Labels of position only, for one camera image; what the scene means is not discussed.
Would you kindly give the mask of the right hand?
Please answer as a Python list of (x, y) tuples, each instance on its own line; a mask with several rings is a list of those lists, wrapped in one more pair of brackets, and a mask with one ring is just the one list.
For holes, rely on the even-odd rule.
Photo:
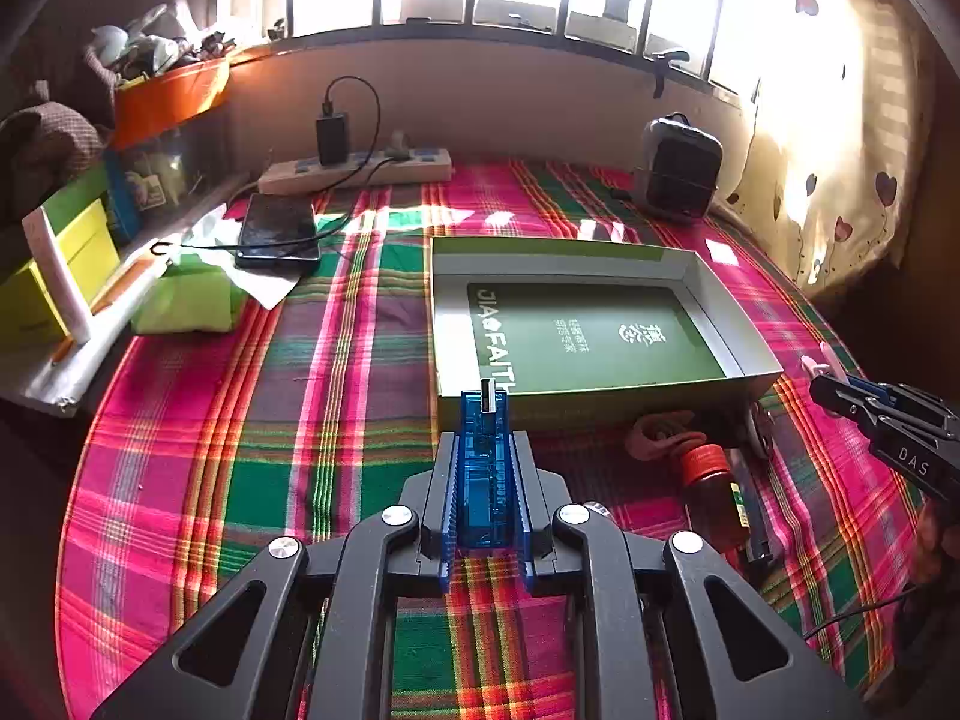
[(932, 583), (958, 559), (958, 525), (946, 525), (934, 500), (926, 500), (914, 532), (908, 577), (914, 585)]

